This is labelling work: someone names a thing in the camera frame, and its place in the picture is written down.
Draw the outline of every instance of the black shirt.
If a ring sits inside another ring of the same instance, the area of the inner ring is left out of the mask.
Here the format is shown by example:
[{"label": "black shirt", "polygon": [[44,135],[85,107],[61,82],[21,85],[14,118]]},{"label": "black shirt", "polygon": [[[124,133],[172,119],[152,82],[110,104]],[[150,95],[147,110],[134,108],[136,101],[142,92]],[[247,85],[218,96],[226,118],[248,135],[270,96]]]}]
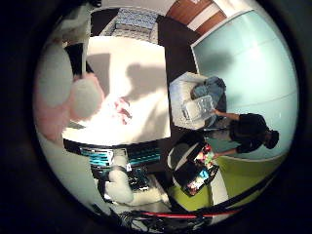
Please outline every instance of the black shirt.
[{"label": "black shirt", "polygon": [[240,114],[239,120],[230,124],[230,137],[241,143],[236,147],[238,153],[249,153],[263,144],[263,132],[269,130],[265,120],[258,114]]}]

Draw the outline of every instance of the green floor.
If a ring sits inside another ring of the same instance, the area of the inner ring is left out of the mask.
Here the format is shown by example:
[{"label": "green floor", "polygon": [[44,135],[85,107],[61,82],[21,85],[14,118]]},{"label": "green floor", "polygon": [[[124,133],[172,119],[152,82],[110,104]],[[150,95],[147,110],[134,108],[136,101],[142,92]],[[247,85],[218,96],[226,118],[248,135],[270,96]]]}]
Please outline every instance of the green floor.
[{"label": "green floor", "polygon": [[[225,183],[228,197],[234,197],[254,186],[278,168],[287,154],[263,162],[241,161],[235,158],[220,157],[216,161]],[[260,191],[244,199],[237,205],[253,200]]]},{"label": "green floor", "polygon": [[[281,165],[286,156],[287,154],[284,154],[280,157],[263,162],[248,162],[230,157],[218,158],[216,161],[220,166],[228,197],[232,198],[263,180]],[[256,191],[235,206],[252,201],[260,192],[261,191]],[[188,197],[181,191],[180,187],[177,186],[171,187],[168,194],[190,212],[213,205],[209,186],[205,186],[194,197]]]}]

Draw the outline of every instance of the table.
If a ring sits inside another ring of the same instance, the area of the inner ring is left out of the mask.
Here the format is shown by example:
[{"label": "table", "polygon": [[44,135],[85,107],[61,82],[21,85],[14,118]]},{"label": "table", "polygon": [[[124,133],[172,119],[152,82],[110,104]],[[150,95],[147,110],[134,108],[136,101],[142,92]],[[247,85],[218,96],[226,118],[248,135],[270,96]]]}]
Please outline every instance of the table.
[{"label": "table", "polygon": [[[91,37],[87,61],[105,93],[105,102],[84,129],[67,128],[63,137],[97,145],[131,144],[171,136],[165,49],[133,38]],[[111,118],[109,103],[122,97],[133,118]]]}]

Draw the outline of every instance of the hand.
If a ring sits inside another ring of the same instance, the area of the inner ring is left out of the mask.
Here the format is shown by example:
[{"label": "hand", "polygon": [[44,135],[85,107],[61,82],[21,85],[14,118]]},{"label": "hand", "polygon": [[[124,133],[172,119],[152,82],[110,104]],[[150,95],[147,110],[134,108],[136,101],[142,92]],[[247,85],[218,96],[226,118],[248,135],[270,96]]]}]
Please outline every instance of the hand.
[{"label": "hand", "polygon": [[222,115],[222,112],[219,111],[219,110],[217,110],[217,109],[214,109],[214,110],[213,110],[213,113],[214,113],[215,115],[217,115],[217,116],[221,116],[221,115]]}]

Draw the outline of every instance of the wooden panel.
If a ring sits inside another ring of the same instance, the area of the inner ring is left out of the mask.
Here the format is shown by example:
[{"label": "wooden panel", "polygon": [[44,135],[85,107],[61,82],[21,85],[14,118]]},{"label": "wooden panel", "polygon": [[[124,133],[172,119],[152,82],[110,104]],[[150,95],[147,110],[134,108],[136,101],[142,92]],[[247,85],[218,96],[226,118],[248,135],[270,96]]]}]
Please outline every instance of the wooden panel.
[{"label": "wooden panel", "polygon": [[212,3],[212,0],[201,0],[197,4],[191,0],[177,0],[170,7],[166,16],[188,25]]},{"label": "wooden panel", "polygon": [[207,31],[209,31],[211,28],[213,28],[215,25],[217,25],[221,21],[224,21],[225,19],[226,19],[226,15],[224,14],[224,12],[218,11],[212,17],[207,19],[202,25],[200,25],[196,29],[196,32],[198,32],[199,34],[203,35]]}]

